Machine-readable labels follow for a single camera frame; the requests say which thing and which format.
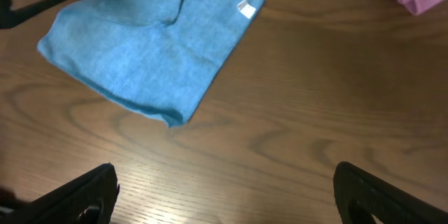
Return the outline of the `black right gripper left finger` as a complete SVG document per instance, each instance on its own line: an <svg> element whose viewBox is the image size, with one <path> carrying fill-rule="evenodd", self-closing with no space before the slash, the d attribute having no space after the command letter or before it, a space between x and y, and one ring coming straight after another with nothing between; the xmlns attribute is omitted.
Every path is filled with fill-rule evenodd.
<svg viewBox="0 0 448 224"><path fill-rule="evenodd" d="M1 205L3 224L109 224L120 192L115 167L101 164L48 194L15 207Z"/></svg>

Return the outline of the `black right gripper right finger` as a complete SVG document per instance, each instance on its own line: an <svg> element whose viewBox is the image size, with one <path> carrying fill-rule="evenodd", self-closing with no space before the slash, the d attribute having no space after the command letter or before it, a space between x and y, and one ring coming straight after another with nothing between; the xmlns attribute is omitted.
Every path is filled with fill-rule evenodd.
<svg viewBox="0 0 448 224"><path fill-rule="evenodd" d="M349 162L337 165L333 188L343 224L447 224L446 211Z"/></svg>

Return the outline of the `blue microfiber cloth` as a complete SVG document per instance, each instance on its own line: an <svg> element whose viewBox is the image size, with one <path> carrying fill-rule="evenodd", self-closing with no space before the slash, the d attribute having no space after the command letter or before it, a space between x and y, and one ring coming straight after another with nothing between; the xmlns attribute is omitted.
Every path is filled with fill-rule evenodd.
<svg viewBox="0 0 448 224"><path fill-rule="evenodd" d="M38 51L105 98L168 126L189 121L265 0L81 0Z"/></svg>

